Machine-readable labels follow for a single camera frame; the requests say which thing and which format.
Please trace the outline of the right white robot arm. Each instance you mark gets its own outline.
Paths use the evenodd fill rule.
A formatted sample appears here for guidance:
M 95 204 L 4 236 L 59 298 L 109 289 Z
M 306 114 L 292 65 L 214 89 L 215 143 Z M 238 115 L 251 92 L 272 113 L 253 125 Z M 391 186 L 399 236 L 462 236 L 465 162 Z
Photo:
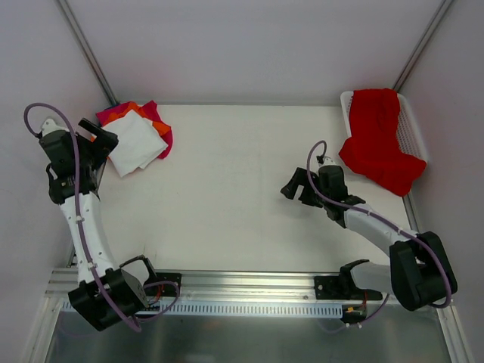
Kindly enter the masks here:
M 340 166 L 321 166 L 318 172 L 297 168 L 281 193 L 292 200 L 297 191 L 301 203 L 324 209 L 331 221 L 364 237 L 389 258 L 387 265 L 360 259 L 342 266 L 338 288 L 345 298 L 355 299 L 364 291 L 388 293 L 408 311 L 442 309 L 451 302 L 458 283 L 436 233 L 406 231 L 376 213 L 348 192 Z

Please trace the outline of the white t shirt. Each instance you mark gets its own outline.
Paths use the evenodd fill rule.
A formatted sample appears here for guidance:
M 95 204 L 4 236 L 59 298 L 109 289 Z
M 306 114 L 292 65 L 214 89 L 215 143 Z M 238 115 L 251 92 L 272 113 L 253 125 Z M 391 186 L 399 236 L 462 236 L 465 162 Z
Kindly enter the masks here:
M 121 178 L 137 168 L 144 169 L 168 147 L 153 123 L 135 110 L 108 123 L 103 130 L 112 132 L 118 138 L 118 144 L 109 158 Z

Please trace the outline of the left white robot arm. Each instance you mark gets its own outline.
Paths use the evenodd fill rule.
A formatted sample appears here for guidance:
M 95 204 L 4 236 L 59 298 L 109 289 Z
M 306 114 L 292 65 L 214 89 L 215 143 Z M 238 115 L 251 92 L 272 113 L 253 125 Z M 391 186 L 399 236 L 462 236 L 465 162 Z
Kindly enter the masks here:
M 48 156 L 49 197 L 69 225 L 77 256 L 79 286 L 68 293 L 71 306 L 96 330 L 121 321 L 139 332 L 136 313 L 147 308 L 147 295 L 157 289 L 158 277 L 143 255 L 117 263 L 101 221 L 99 171 L 117 146 L 118 138 L 86 119 L 79 125 L 95 134 L 90 141 L 71 134 L 47 118 L 39 144 Z

